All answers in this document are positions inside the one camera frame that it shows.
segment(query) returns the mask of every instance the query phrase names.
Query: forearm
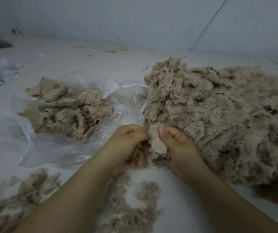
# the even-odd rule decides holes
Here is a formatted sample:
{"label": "forearm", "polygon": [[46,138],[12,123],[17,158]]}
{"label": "forearm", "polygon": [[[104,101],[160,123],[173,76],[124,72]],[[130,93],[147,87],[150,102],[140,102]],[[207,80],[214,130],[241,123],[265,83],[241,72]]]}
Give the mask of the forearm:
{"label": "forearm", "polygon": [[90,159],[14,232],[84,232],[110,179],[101,162]]}
{"label": "forearm", "polygon": [[217,232],[278,232],[277,222],[214,173],[191,186]]}

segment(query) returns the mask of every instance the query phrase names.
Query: plastic bag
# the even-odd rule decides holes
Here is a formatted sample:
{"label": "plastic bag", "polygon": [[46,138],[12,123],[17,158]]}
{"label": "plastic bag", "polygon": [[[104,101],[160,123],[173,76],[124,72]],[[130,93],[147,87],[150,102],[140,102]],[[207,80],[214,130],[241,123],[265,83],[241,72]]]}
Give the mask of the plastic bag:
{"label": "plastic bag", "polygon": [[104,119],[85,144],[75,144],[70,138],[51,133],[35,133],[29,119],[19,116],[28,107],[56,106],[29,96],[11,95],[0,106],[0,145],[22,154],[20,166],[35,167],[46,163],[62,165],[85,162],[109,139],[112,133],[126,124],[143,125],[142,111],[147,105],[148,86],[144,84],[121,85],[114,79],[91,78],[86,73],[74,71],[60,78],[77,91],[97,87],[102,97],[111,97],[112,116]]}

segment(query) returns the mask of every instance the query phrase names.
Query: floor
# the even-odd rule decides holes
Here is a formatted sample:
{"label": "floor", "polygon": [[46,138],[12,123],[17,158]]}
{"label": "floor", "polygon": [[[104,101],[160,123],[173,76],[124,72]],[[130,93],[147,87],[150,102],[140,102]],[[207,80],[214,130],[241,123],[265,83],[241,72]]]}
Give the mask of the floor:
{"label": "floor", "polygon": [[[261,67],[270,74],[278,76],[278,66],[269,59],[254,57],[222,56],[211,54],[184,52],[152,52],[150,50],[132,49],[118,50],[118,46],[100,46],[89,42],[76,42],[48,38],[25,36],[10,36],[12,48],[0,50],[0,59],[8,58],[9,62],[22,63],[20,77],[0,86],[0,103],[10,93],[24,95],[24,89],[36,85],[42,76],[58,78],[59,75],[71,70],[83,70],[94,77],[115,78],[124,83],[143,82],[144,75],[151,71],[157,61],[169,57],[182,58],[188,67],[213,66],[217,69],[227,66]],[[28,173],[37,168],[18,166],[21,155],[0,150],[0,182],[10,176],[27,177]],[[65,182],[79,168],[69,166],[60,168],[56,165],[46,165],[50,173],[61,172],[62,182]],[[163,215],[154,225],[154,232],[211,232],[212,228],[202,212],[192,190],[178,180],[170,171],[157,168],[128,170],[133,181],[133,187],[143,180],[157,181],[162,189],[159,206]],[[233,188],[246,200],[278,222],[278,205],[257,199],[253,193],[243,186]],[[130,189],[127,199],[132,203],[133,192]]]}

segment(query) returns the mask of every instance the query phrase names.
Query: right hand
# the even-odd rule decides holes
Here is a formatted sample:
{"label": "right hand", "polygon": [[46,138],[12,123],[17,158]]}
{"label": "right hand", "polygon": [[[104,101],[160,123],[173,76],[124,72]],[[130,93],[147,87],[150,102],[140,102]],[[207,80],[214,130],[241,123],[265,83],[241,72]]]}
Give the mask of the right hand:
{"label": "right hand", "polygon": [[174,175],[185,183],[193,184],[211,173],[195,144],[184,132],[173,127],[160,127],[158,133],[169,148],[169,167]]}

